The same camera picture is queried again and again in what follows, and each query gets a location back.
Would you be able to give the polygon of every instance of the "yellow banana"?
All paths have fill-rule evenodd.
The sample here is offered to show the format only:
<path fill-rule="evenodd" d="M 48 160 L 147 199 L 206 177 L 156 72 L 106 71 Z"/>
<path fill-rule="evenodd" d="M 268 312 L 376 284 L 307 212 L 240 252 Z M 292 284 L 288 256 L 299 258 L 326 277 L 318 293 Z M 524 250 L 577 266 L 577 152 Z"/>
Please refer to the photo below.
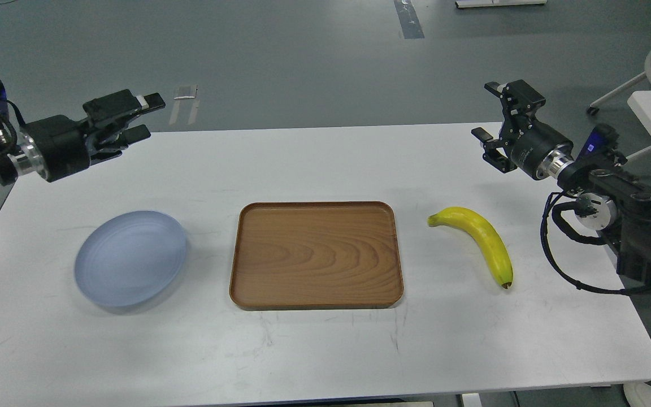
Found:
<path fill-rule="evenodd" d="M 471 209 L 452 206 L 428 217 L 428 225 L 452 226 L 470 234 L 476 240 L 491 270 L 491 275 L 500 286 L 509 288 L 514 281 L 514 271 L 504 242 L 488 220 Z"/>

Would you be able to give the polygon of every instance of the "gray floor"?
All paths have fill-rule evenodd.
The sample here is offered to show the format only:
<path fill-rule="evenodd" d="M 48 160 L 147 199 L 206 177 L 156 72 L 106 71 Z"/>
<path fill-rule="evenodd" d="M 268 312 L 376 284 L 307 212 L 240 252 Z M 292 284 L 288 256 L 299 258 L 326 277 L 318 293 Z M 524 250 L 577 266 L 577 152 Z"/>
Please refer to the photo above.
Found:
<path fill-rule="evenodd" d="M 584 113 L 643 71 L 651 2 L 413 5 L 424 39 L 403 39 L 391 0 L 18 1 L 0 6 L 0 78 L 28 120 L 82 118 L 84 101 L 122 88 L 160 92 L 168 107 L 140 121 L 152 131 L 499 121 L 483 84 L 525 79 L 548 100 L 539 118 L 577 146 L 597 121 L 622 134 L 626 154 L 651 144 L 627 95 L 596 119 Z M 173 114 L 175 88 L 194 84 L 199 108 L 183 101 Z M 651 183 L 651 156 L 628 165 Z M 635 306 L 651 333 L 651 296 Z M 625 405 L 619 387 L 519 397 L 526 406 Z M 485 398 L 512 404 L 508 393 Z"/>

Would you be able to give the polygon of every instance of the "wood grain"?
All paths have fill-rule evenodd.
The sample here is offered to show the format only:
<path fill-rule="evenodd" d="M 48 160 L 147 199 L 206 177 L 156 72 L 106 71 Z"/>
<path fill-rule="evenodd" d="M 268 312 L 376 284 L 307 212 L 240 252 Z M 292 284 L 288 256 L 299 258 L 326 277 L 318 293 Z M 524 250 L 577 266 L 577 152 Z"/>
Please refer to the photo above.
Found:
<path fill-rule="evenodd" d="M 385 203 L 251 203 L 240 213 L 230 281 L 240 307 L 386 308 L 402 295 Z"/>

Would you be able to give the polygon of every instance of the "blue plate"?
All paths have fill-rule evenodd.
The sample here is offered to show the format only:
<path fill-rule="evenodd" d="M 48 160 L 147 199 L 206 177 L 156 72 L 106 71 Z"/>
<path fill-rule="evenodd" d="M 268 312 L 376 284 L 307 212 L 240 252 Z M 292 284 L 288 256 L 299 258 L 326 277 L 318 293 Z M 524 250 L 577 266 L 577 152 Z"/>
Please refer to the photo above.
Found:
<path fill-rule="evenodd" d="M 183 227 L 155 211 L 110 219 L 80 248 L 75 280 L 101 306 L 132 306 L 165 289 L 183 266 L 188 243 Z"/>

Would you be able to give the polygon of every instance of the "banana tip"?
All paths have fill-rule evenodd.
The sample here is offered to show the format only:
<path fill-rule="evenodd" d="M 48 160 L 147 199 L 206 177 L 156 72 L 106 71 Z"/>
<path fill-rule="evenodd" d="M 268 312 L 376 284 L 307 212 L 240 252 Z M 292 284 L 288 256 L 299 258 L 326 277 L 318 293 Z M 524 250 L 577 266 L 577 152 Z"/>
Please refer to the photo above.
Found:
<path fill-rule="evenodd" d="M 439 226 L 439 220 L 437 219 L 436 215 L 429 216 L 426 222 L 428 222 L 428 225 L 430 227 Z"/>

